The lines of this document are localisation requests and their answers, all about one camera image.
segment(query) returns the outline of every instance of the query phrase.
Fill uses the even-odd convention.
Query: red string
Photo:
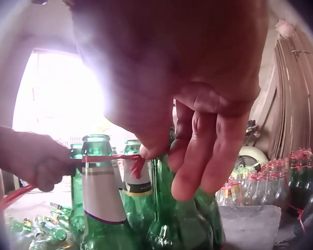
[[[145,159],[142,158],[140,155],[111,155],[111,156],[104,156],[104,155],[92,155],[92,156],[84,156],[82,161],[83,162],[102,162],[102,161],[111,161],[117,159],[126,159],[126,160],[134,160],[135,163],[130,168],[132,174],[137,178],[141,178],[141,170],[144,166]],[[20,199],[25,193],[30,192],[31,190],[35,189],[35,186],[27,185],[25,187],[19,188],[9,195],[4,197],[0,200],[0,211],[4,211],[7,207],[12,205],[15,201]]]

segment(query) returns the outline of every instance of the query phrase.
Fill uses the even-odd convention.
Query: white bottle label
[[[112,166],[82,168],[82,193],[85,213],[106,224],[126,221]]]
[[[132,160],[124,160],[124,176],[123,191],[130,196],[147,196],[152,194],[152,185],[148,172],[148,162],[146,161],[142,170],[141,177],[137,179],[133,174],[131,167],[135,162]]]
[[[117,160],[112,160],[112,167],[114,168],[115,180],[119,190],[123,189],[123,180],[121,177],[121,172],[119,171],[119,166]]]

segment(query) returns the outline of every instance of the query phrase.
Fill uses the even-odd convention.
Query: window
[[[110,126],[103,117],[102,90],[79,57],[30,55],[16,99],[14,130],[48,134],[70,144],[101,132],[104,124]]]

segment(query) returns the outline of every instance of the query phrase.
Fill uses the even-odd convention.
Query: bottle mouth
[[[141,142],[139,140],[127,140],[125,144],[126,145],[141,145]]]
[[[86,135],[82,139],[83,142],[110,141],[110,136],[104,134]]]
[[[82,144],[71,144],[71,149],[79,149],[82,148]]]

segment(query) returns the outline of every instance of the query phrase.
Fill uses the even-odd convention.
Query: purple stripe on label
[[[123,221],[107,221],[107,220],[102,220],[102,219],[100,219],[100,218],[98,218],[98,217],[96,217],[96,216],[86,212],[86,210],[85,210],[85,213],[88,216],[92,217],[93,219],[98,220],[99,222],[102,222],[102,223],[105,223],[105,224],[110,224],[110,225],[120,225],[120,224],[124,224],[127,221],[127,220],[123,220]]]

